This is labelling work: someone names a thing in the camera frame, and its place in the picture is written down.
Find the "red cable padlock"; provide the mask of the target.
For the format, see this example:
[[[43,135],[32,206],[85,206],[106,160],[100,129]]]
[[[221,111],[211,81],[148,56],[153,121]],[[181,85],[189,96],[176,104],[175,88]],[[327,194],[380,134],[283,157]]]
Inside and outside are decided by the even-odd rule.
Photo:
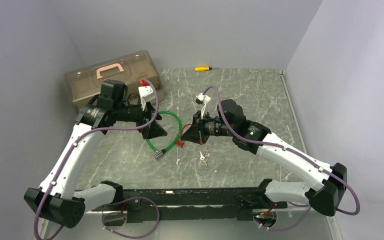
[[[191,125],[192,125],[191,123],[188,123],[188,124],[185,124],[185,125],[181,128],[181,130],[180,130],[180,132],[179,132],[179,137],[178,137],[178,139],[177,139],[176,142],[175,142],[175,145],[176,145],[177,147],[182,148],[182,147],[184,146],[185,142],[181,140],[181,136],[183,135],[183,132],[184,132],[185,128],[186,128],[186,127],[189,127],[189,126],[191,126]]]

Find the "bunch of small keys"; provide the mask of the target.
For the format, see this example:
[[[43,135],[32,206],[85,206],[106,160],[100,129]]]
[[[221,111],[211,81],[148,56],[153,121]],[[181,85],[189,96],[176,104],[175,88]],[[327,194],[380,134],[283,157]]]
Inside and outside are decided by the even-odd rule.
[[[209,161],[210,153],[207,150],[200,151],[199,153],[200,153],[199,160],[202,163],[204,163],[207,168],[209,168],[208,161]]]

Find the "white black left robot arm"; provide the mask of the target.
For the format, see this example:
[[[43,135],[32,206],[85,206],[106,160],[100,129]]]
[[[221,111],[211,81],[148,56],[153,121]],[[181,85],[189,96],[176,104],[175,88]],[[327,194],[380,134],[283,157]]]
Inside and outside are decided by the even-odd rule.
[[[138,131],[144,139],[166,134],[158,124],[159,106],[152,104],[159,99],[155,85],[146,78],[141,79],[138,104],[130,104],[125,98],[126,92],[124,82],[105,80],[100,93],[77,115],[67,145],[50,173],[38,187],[26,190],[24,200],[35,214],[35,230],[39,229],[41,220],[71,229],[88,211],[101,206],[117,210],[123,205],[123,187],[118,183],[105,180],[81,191],[76,190],[76,185],[93,150],[108,132],[117,130],[117,122],[132,123],[131,127],[121,130]]]

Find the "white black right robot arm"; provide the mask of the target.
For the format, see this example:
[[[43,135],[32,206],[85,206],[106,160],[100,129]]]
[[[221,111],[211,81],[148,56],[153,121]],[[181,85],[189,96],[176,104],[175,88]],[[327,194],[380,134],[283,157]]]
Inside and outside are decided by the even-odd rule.
[[[192,117],[192,124],[182,141],[203,145],[209,137],[231,137],[240,149],[271,160],[298,176],[300,182],[262,181],[255,194],[256,203],[267,208],[275,202],[307,204],[318,213],[333,217],[347,187],[347,168],[330,165],[308,156],[284,142],[264,125],[248,120],[234,100],[221,101],[218,116],[202,110]]]

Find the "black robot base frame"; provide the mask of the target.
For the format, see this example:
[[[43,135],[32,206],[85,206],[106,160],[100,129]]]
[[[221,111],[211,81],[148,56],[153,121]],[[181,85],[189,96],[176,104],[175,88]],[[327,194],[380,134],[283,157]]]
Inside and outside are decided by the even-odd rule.
[[[272,202],[257,187],[124,189],[113,203],[95,211],[123,212],[128,223],[234,219],[253,221],[262,212],[286,209],[286,202]]]

